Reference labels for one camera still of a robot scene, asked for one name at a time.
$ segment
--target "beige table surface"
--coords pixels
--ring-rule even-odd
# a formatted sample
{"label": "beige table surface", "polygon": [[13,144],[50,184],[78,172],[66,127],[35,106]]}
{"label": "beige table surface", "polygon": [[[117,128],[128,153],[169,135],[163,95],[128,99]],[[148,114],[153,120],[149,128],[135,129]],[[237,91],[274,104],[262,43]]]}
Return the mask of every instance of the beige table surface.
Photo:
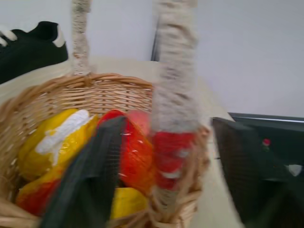
{"label": "beige table surface", "polygon": [[[160,69],[158,62],[108,57],[92,57],[90,63],[92,69],[97,73],[119,73],[125,76],[140,77],[150,82],[157,81]],[[37,78],[35,84],[42,84],[46,80],[45,77]],[[203,113],[202,124],[209,126],[210,117],[215,116],[231,119],[201,77],[198,77],[197,91],[199,107],[201,113]],[[211,166],[204,177],[204,192],[199,201],[199,211],[192,222],[191,228],[242,228],[243,225],[236,214],[223,180],[220,163],[214,159],[217,157],[217,151],[213,138],[210,139],[208,147]]]}

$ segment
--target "white wall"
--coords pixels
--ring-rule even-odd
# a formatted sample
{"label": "white wall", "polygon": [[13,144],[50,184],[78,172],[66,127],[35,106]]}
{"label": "white wall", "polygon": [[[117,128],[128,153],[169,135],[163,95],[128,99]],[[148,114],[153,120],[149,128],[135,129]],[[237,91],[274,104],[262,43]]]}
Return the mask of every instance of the white wall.
{"label": "white wall", "polygon": [[[92,0],[88,37],[92,55],[150,60],[155,33],[154,1]],[[57,22],[71,49],[72,0],[1,0],[0,24],[31,30],[41,20]]]}
{"label": "white wall", "polygon": [[304,1],[201,0],[198,69],[230,112],[304,117]]}
{"label": "white wall", "polygon": [[[1,0],[0,23],[61,24],[69,47],[71,0]],[[93,0],[92,55],[149,60],[155,0]],[[198,72],[230,112],[304,116],[304,1],[199,0]]]}

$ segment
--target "yellow fruit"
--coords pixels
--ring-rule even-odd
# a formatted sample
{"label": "yellow fruit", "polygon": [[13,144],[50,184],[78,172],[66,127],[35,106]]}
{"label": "yellow fruit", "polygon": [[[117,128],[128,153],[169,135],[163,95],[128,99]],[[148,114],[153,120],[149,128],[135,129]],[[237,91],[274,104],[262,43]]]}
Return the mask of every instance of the yellow fruit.
{"label": "yellow fruit", "polygon": [[112,202],[111,219],[125,217],[147,207],[147,199],[133,188],[116,188]]}
{"label": "yellow fruit", "polygon": [[57,164],[68,163],[92,135],[97,120],[86,110],[69,109],[43,122],[19,152],[20,174],[33,181]]}

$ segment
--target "woven wicker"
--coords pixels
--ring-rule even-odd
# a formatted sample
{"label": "woven wicker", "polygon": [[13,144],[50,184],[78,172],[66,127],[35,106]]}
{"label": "woven wicker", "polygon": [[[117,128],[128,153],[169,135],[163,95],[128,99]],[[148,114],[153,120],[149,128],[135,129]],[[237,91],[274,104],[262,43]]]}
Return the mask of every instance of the woven wicker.
{"label": "woven wicker", "polygon": [[[0,107],[0,227],[29,228],[38,224],[39,218],[18,208],[12,201],[22,184],[17,154],[42,121],[69,108],[86,109],[100,115],[113,108],[150,112],[152,90],[151,83],[136,77],[90,73],[52,79],[26,88],[19,96],[6,101]],[[197,211],[197,199],[202,192],[201,177],[209,164],[206,151],[208,135],[205,127],[199,128],[183,168],[173,212],[169,214],[163,210],[163,191],[159,194],[155,187],[147,210],[111,220],[109,227],[123,224],[127,224],[125,228],[188,227]]]}

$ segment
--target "black sneaker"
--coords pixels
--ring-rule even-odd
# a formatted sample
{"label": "black sneaker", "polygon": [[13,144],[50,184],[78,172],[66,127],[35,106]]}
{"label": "black sneaker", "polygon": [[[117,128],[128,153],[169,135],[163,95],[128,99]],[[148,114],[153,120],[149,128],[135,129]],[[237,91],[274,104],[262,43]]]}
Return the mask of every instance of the black sneaker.
{"label": "black sneaker", "polygon": [[0,31],[0,103],[52,78],[71,73],[58,24],[40,22],[30,32]]}

